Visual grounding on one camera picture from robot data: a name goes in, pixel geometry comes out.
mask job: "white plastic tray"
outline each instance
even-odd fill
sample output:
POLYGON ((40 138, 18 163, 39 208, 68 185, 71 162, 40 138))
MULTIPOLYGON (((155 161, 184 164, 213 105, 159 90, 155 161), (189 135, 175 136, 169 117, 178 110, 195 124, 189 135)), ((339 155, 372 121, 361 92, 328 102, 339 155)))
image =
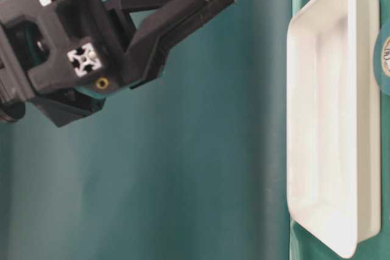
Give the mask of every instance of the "white plastic tray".
POLYGON ((378 0, 311 0, 287 37, 291 216, 343 258, 380 231, 378 0))

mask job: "screw hole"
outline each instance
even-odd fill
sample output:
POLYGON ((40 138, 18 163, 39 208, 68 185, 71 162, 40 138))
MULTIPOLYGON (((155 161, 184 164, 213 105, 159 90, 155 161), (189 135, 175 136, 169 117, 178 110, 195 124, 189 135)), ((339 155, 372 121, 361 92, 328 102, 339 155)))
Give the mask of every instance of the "screw hole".
POLYGON ((106 90, 109 85, 110 82, 105 77, 102 77, 96 81, 96 87, 100 90, 106 90))

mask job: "teal fabric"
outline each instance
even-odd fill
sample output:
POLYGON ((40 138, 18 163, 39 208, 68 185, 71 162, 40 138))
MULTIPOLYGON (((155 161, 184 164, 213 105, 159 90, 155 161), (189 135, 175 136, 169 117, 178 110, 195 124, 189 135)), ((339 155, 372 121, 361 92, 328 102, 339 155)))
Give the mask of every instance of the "teal fabric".
MULTIPOLYGON (((309 0, 292 0, 294 12, 309 0)), ((380 0, 381 23, 389 18, 390 0, 380 0)), ((382 229, 378 236, 359 244, 354 260, 390 259, 390 96, 381 96, 382 116, 382 229)), ((342 259, 299 224, 291 222, 290 257, 292 260, 342 259)))
POLYGON ((1 125, 0 258, 288 259, 290 17, 238 0, 96 116, 1 125))

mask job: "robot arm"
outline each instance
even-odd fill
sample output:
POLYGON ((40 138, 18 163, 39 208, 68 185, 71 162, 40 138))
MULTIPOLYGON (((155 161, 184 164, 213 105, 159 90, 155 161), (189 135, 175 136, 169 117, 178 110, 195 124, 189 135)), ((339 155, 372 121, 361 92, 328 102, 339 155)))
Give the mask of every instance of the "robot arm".
POLYGON ((0 1, 0 119, 61 127, 161 76, 169 51, 235 0, 0 1), (156 10, 136 28, 130 13, 156 10))

